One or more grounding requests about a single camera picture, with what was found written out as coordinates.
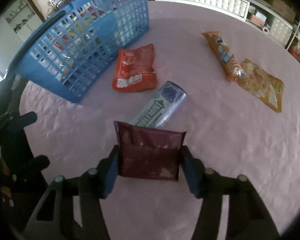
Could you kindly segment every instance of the tape roll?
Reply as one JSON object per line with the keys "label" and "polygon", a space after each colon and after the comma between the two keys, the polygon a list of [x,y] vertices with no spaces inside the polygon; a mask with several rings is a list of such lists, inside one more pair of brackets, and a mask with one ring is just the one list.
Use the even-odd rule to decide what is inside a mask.
{"label": "tape roll", "polygon": [[263,28],[262,28],[262,31],[263,31],[265,34],[268,34],[268,33],[269,33],[269,28],[268,28],[268,27],[263,27]]}

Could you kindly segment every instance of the yellow snack bag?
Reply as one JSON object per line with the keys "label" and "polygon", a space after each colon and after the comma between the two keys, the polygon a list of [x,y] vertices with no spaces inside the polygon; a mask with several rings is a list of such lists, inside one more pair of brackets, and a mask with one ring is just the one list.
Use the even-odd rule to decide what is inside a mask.
{"label": "yellow snack bag", "polygon": [[205,32],[202,33],[207,39],[210,47],[213,49],[215,54],[218,56],[223,68],[226,72],[227,80],[233,81],[238,78],[245,78],[246,75],[233,55],[227,44],[219,36],[219,32]]}
{"label": "yellow snack bag", "polygon": [[247,78],[239,79],[238,85],[256,98],[259,98],[274,111],[281,113],[283,82],[268,74],[249,59],[244,60],[242,68]]}

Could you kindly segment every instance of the table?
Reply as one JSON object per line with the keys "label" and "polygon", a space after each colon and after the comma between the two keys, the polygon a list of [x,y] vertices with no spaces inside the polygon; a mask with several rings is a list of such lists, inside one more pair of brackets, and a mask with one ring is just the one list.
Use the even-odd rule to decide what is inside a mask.
{"label": "table", "polygon": [[[188,98],[165,129],[187,131],[185,145],[221,175],[246,174],[280,232],[300,209],[300,64],[280,44],[225,14],[179,3],[149,2],[150,31],[131,48],[153,43],[158,88],[167,80]],[[220,31],[238,60],[249,58],[284,82],[282,113],[227,82],[219,60],[200,34]],[[76,177],[108,156],[116,135],[113,121],[129,122],[156,90],[119,93],[111,88],[115,64],[80,104],[72,104],[29,82],[20,114],[35,111],[25,128],[34,156],[47,155],[42,173]],[[191,239],[202,200],[178,182],[118,177],[101,201],[112,240]],[[226,230],[227,202],[219,239]],[[78,217],[78,203],[75,215]]]}

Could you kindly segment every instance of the basket handle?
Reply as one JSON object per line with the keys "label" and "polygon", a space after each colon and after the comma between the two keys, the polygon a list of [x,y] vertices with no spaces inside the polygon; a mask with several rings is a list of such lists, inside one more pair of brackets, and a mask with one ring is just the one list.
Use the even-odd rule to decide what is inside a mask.
{"label": "basket handle", "polygon": [[60,20],[63,16],[66,15],[66,11],[63,9],[62,11],[58,11],[53,17],[45,21],[23,44],[19,52],[15,55],[13,60],[11,61],[8,72],[13,71],[13,69],[19,64],[20,60],[24,57],[24,55],[28,52],[28,50],[32,47],[32,45],[58,20]]}

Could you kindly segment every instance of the doublemint gum container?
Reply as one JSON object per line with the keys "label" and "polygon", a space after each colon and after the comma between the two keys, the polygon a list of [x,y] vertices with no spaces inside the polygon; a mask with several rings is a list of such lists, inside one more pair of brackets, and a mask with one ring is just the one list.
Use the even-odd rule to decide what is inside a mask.
{"label": "doublemint gum container", "polygon": [[181,87],[167,81],[130,124],[140,127],[162,127],[185,101],[186,96]]}

